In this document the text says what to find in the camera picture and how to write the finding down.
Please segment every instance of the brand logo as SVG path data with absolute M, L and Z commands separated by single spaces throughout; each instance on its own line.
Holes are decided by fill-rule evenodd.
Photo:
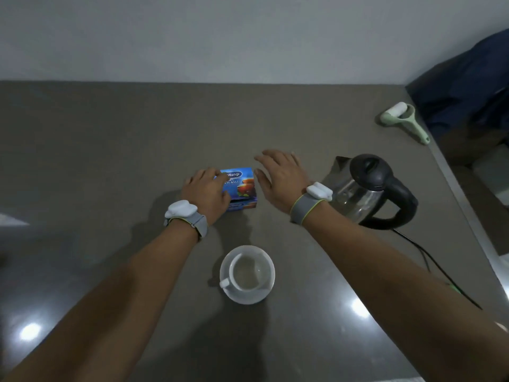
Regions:
M 242 172 L 231 172 L 226 173 L 230 179 L 232 178 L 239 178 L 242 175 Z

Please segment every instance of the power cord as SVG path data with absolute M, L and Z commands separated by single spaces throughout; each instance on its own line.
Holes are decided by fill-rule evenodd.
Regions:
M 479 308 L 480 310 L 482 310 L 481 306 L 479 304 L 477 304 L 470 296 L 468 296 L 465 291 L 463 291 L 459 286 L 458 284 L 455 283 L 455 281 L 453 279 L 450 278 L 450 276 L 447 274 L 447 272 L 445 272 L 442 267 L 436 262 L 436 260 L 433 258 L 433 256 L 431 256 L 429 254 L 429 252 L 427 250 L 425 250 L 422 246 L 420 246 L 419 244 L 417 244 L 414 240 L 412 240 L 411 238 L 405 236 L 403 233 L 401 233 L 400 231 L 397 231 L 396 229 L 392 229 L 392 231 L 394 233 L 396 233 L 397 235 L 403 237 L 405 240 L 407 240 L 409 243 L 413 244 L 420 252 L 420 254 L 423 256 L 423 259 L 424 259 L 424 263 L 426 264 L 426 268 L 428 269 L 428 272 L 431 273 L 431 269 L 429 267 L 429 263 L 428 263 L 428 259 L 426 258 L 426 256 L 428 256 L 431 261 L 433 261 L 433 264 L 436 265 L 436 267 L 445 275 L 445 277 L 447 277 L 447 279 L 449 280 L 449 282 L 455 286 L 455 288 L 460 292 L 461 295 L 465 296 L 469 302 L 471 302 L 474 306 L 476 306 L 477 308 Z

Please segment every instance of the lint roller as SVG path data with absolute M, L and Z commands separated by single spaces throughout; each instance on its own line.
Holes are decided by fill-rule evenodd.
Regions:
M 429 143 L 429 136 L 415 120 L 415 107 L 405 102 L 399 102 L 380 115 L 380 121 L 384 126 L 396 126 L 401 124 L 404 128 L 419 138 L 423 145 Z

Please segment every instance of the kettle handle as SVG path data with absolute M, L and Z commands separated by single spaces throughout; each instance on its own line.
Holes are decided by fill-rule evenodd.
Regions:
M 391 201 L 399 208 L 396 215 L 393 218 L 387 219 L 373 217 L 386 200 Z M 417 205 L 419 205 L 419 201 L 417 201 L 412 192 L 399 179 L 393 176 L 386 183 L 382 199 L 380 199 L 373 211 L 360 224 L 371 229 L 398 228 L 414 218 L 417 212 Z

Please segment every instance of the person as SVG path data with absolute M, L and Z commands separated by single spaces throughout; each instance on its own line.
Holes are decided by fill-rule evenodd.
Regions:
M 265 150 L 255 170 L 265 198 L 289 213 L 310 180 L 294 153 Z M 214 168 L 188 178 L 182 199 L 213 225 L 230 196 Z M 302 226 L 321 245 L 373 318 L 427 381 L 502 382 L 509 337 L 488 315 L 365 228 L 321 202 Z M 5 382 L 125 380 L 147 345 L 197 232 L 174 219 L 74 306 Z

